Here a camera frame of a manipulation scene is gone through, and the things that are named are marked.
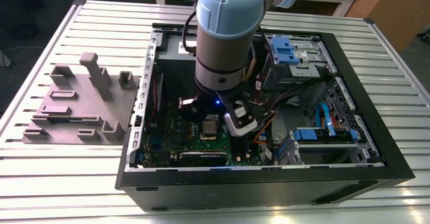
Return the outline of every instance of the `orange wire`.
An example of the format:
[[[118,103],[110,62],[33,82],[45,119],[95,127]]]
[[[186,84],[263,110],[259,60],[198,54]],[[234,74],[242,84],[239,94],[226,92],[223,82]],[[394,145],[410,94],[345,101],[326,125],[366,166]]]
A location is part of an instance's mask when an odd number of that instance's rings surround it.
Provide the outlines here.
[[[254,143],[267,145],[266,142],[260,142],[260,141],[255,141]]]
[[[264,126],[263,126],[263,128],[262,128],[262,130],[260,130],[260,132],[258,133],[258,135],[255,136],[255,138],[254,138],[254,140],[252,140],[252,142],[258,142],[256,141],[256,139],[258,139],[258,137],[259,137],[259,135],[262,134],[262,132],[264,131],[264,129],[267,128],[267,126],[268,126],[268,124],[271,123],[271,121],[275,119],[275,116],[266,122],[266,124],[264,124]]]

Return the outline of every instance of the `slotted aluminum surface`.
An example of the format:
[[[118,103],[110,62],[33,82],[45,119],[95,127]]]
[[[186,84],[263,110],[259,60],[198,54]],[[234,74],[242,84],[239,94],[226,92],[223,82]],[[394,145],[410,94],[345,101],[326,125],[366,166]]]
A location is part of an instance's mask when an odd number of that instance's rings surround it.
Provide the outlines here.
[[[115,190],[120,146],[31,145],[20,139],[52,83],[48,73],[95,52],[110,74],[143,71],[152,23],[183,24],[192,9],[87,1],[73,5],[0,120],[0,220],[61,223],[429,222],[430,108],[422,85],[362,19],[268,13],[264,28],[334,33],[417,178],[338,205],[144,213]]]

